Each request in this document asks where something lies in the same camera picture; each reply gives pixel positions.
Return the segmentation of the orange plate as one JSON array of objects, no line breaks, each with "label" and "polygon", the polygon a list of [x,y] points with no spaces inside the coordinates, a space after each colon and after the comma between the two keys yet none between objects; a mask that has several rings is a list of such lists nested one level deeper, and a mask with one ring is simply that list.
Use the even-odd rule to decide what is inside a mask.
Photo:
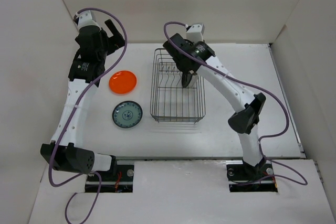
[{"label": "orange plate", "polygon": [[136,87],[136,84],[136,75],[128,70],[115,72],[109,79],[110,90],[118,95],[130,93]]}]

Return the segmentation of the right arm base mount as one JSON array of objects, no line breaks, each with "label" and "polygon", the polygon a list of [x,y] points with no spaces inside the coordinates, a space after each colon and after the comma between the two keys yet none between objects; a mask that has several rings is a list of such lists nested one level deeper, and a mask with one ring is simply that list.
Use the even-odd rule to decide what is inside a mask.
[{"label": "right arm base mount", "polygon": [[269,162],[266,162],[263,167],[257,170],[249,169],[242,162],[228,162],[226,168],[231,193],[278,192],[276,180],[273,177],[267,177],[259,181],[274,174],[273,167]]}]

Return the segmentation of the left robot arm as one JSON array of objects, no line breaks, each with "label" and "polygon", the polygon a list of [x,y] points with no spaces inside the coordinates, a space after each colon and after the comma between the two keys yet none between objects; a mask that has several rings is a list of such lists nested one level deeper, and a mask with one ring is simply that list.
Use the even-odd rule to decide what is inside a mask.
[{"label": "left robot arm", "polygon": [[79,29],[75,41],[79,45],[68,75],[68,95],[59,125],[49,144],[40,149],[42,157],[53,170],[78,174],[99,171],[105,180],[117,176],[116,157],[82,148],[88,109],[105,71],[106,57],[124,47],[125,40],[112,20],[105,25],[108,36],[94,21]]}]

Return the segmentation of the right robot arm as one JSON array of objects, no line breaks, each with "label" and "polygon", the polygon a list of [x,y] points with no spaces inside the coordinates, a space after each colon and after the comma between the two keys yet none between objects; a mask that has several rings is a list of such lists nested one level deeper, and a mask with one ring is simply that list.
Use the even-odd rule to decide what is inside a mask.
[{"label": "right robot arm", "polygon": [[263,93],[254,94],[241,84],[231,80],[228,70],[222,65],[215,51],[203,41],[190,42],[180,34],[173,35],[164,49],[173,58],[183,73],[195,73],[206,79],[230,103],[234,114],[228,124],[239,137],[243,150],[243,173],[246,180],[261,174],[265,159],[258,147],[259,115],[265,104]]}]

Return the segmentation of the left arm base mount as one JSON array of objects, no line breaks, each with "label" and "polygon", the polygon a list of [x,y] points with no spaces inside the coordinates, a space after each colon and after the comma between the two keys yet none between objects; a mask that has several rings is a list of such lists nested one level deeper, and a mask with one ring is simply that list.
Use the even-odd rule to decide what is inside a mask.
[{"label": "left arm base mount", "polygon": [[[135,173],[135,161],[119,160],[117,161],[116,171],[102,172],[98,171],[101,176],[101,193],[132,193],[133,179]],[[89,174],[86,178],[85,192],[96,193],[99,187],[99,178],[96,174]]]}]

